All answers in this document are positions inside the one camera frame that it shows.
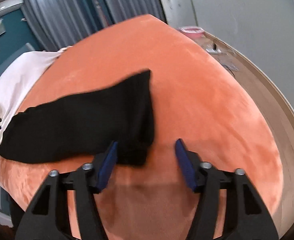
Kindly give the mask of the orange velvet bed cover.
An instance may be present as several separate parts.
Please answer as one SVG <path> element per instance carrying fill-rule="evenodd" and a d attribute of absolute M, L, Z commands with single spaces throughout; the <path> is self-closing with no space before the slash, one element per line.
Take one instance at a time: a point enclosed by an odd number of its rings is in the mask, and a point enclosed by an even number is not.
<path fill-rule="evenodd" d="M 218 170 L 242 168 L 272 216 L 283 175 L 264 117 L 212 56 L 153 16 L 118 23 L 71 46 L 35 83 L 15 115 L 64 96 L 114 86 L 146 70 L 151 72 L 155 136 L 144 165 L 116 160 L 107 186 L 94 195 L 107 239 L 187 239 L 200 194 L 187 186 L 178 165 L 178 139 Z M 0 181 L 25 214 L 51 170 L 73 172 L 96 155 L 40 164 L 0 156 Z M 220 190 L 213 239 L 222 235 L 226 202 L 227 191 Z M 67 203 L 73 239 L 82 239 L 74 191 L 67 193 Z"/>

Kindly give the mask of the grey blue curtains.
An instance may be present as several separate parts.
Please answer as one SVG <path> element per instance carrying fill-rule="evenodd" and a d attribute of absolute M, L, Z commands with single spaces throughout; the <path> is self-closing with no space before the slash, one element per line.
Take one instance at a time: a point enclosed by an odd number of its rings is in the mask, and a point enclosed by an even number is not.
<path fill-rule="evenodd" d="M 72 46 L 136 16 L 166 20 L 161 0 L 24 0 L 22 12 L 46 51 Z"/>

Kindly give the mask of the blue padded headboard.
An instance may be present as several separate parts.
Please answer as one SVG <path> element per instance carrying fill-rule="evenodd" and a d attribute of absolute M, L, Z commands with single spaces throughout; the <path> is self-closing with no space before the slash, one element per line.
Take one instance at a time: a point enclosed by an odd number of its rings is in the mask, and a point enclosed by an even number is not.
<path fill-rule="evenodd" d="M 11 56 L 9 56 L 5 61 L 3 61 L 2 64 L 0 64 L 0 76 L 20 55 L 30 51 L 35 51 L 35 49 L 30 43 L 26 43 L 20 49 L 15 51 Z"/>

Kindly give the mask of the white bed sheet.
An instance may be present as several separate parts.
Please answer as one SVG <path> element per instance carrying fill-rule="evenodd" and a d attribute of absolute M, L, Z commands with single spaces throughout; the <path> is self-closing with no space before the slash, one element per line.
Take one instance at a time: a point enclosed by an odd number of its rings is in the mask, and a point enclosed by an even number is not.
<path fill-rule="evenodd" d="M 0 144 L 3 132 L 35 83 L 67 51 L 29 51 L 15 59 L 0 76 Z"/>

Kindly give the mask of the pink basin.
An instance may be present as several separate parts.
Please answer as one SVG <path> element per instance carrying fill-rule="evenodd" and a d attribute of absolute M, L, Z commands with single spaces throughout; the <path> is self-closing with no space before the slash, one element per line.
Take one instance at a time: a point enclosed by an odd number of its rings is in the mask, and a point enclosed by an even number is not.
<path fill-rule="evenodd" d="M 179 27 L 177 30 L 193 40 L 203 37 L 205 33 L 202 28 L 197 26 Z"/>

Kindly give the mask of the white air conditioner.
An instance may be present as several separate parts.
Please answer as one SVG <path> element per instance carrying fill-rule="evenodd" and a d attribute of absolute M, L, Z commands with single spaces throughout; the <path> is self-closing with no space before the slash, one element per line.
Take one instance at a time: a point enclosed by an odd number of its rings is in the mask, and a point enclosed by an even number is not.
<path fill-rule="evenodd" d="M 0 17 L 7 13 L 20 9 L 23 3 L 24 0 L 5 0 L 0 2 Z"/>

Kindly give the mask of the black pants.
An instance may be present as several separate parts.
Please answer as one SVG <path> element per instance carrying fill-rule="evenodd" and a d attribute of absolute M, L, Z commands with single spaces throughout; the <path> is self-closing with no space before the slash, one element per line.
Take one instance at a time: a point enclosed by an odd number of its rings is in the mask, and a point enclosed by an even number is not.
<path fill-rule="evenodd" d="M 72 94 L 13 116 L 0 156 L 27 164 L 105 152 L 117 142 L 117 163 L 142 166 L 155 136 L 149 70 L 114 86 Z"/>

